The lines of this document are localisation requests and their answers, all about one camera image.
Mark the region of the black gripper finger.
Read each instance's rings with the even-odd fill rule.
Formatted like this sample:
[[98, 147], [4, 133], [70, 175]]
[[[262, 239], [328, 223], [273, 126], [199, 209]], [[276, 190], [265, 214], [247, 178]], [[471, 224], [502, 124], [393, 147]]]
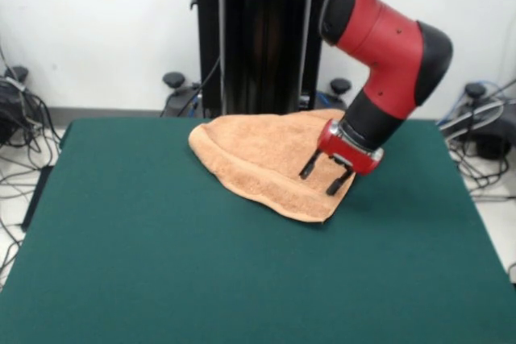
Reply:
[[331, 185], [327, 188], [327, 195], [335, 195], [347, 182], [347, 180], [352, 176], [352, 170], [350, 168], [345, 168], [344, 174], [337, 179], [335, 179]]
[[314, 154], [309, 158], [303, 169], [300, 171], [299, 176], [301, 179], [305, 180], [308, 176], [313, 172], [315, 164], [321, 155], [320, 151], [315, 151]]

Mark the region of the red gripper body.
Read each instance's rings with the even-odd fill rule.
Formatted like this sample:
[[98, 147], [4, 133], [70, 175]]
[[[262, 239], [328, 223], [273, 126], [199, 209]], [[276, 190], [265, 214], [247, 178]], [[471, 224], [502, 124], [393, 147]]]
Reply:
[[318, 150], [360, 175], [373, 172], [384, 157], [381, 147], [375, 151], [365, 151], [355, 145], [334, 119], [330, 119], [322, 129], [318, 137]]

